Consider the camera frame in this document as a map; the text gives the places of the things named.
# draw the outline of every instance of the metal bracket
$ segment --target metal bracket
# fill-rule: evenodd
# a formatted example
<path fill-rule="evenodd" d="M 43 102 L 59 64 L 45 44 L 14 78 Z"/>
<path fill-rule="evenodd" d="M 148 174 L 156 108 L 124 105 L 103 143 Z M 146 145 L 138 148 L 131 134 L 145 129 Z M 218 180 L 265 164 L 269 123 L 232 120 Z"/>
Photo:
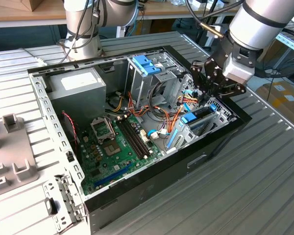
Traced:
<path fill-rule="evenodd" d="M 23 119 L 4 115 L 0 121 L 0 194 L 38 177 Z"/>
<path fill-rule="evenodd" d="M 45 196 L 55 204 L 57 212 L 52 218 L 58 233 L 86 216 L 83 202 L 71 176 L 55 176 L 43 184 L 43 189 Z"/>

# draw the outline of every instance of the chip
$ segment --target chip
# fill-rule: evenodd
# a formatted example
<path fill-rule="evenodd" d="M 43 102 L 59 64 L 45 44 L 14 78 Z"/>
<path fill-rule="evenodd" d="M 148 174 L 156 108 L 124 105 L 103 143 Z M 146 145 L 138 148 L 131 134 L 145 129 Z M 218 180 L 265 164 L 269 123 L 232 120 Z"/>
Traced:
<path fill-rule="evenodd" d="M 121 152 L 121 148 L 115 140 L 104 143 L 102 147 L 108 156 Z"/>
<path fill-rule="evenodd" d="M 115 169 L 116 171 L 119 170 L 119 169 L 120 169 L 119 165 L 115 165 L 115 166 L 114 166 L 114 169 Z"/>
<path fill-rule="evenodd" d="M 95 177 L 95 176 L 97 176 L 97 175 L 100 174 L 100 171 L 99 171 L 99 169 L 96 169 L 96 170 L 93 170 L 93 171 L 90 172 L 90 173 L 91 173 L 91 175 L 92 175 L 93 177 Z"/>

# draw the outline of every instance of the white connector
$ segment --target white connector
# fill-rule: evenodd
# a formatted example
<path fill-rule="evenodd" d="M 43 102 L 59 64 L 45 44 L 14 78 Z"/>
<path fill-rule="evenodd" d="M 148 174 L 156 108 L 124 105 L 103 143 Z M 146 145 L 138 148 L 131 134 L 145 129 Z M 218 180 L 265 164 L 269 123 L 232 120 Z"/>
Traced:
<path fill-rule="evenodd" d="M 149 141 L 146 136 L 143 136 L 142 140 L 143 140 L 144 143 L 147 143 Z"/>
<path fill-rule="evenodd" d="M 146 131 L 145 131 L 145 130 L 141 130 L 140 133 L 141 133 L 141 136 L 142 136 L 142 137 L 143 137 L 143 136 L 146 136 Z"/>
<path fill-rule="evenodd" d="M 159 138 L 159 135 L 157 132 L 153 132 L 151 135 L 150 135 L 150 138 L 152 138 L 153 140 Z"/>

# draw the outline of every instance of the cardboard box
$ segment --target cardboard box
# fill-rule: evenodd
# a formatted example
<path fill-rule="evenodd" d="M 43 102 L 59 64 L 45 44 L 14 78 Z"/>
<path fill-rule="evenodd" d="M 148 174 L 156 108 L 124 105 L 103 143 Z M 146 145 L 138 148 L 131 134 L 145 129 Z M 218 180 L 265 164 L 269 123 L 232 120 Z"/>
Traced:
<path fill-rule="evenodd" d="M 256 93 L 264 100 L 268 97 L 270 83 L 257 89 Z M 274 82 L 268 102 L 294 124 L 294 86 L 286 81 Z"/>
<path fill-rule="evenodd" d="M 43 0 L 0 0 L 0 6 L 23 11 L 34 11 L 42 1 Z"/>

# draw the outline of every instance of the motherboard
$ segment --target motherboard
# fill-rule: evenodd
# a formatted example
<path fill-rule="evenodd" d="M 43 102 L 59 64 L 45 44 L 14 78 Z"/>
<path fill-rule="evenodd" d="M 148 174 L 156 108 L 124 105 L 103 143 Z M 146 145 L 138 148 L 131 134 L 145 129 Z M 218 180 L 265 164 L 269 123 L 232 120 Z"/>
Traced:
<path fill-rule="evenodd" d="M 162 156 L 147 137 L 136 117 L 110 121 L 95 120 L 81 132 L 79 155 L 85 174 L 82 187 L 91 194 L 126 174 L 146 166 Z"/>

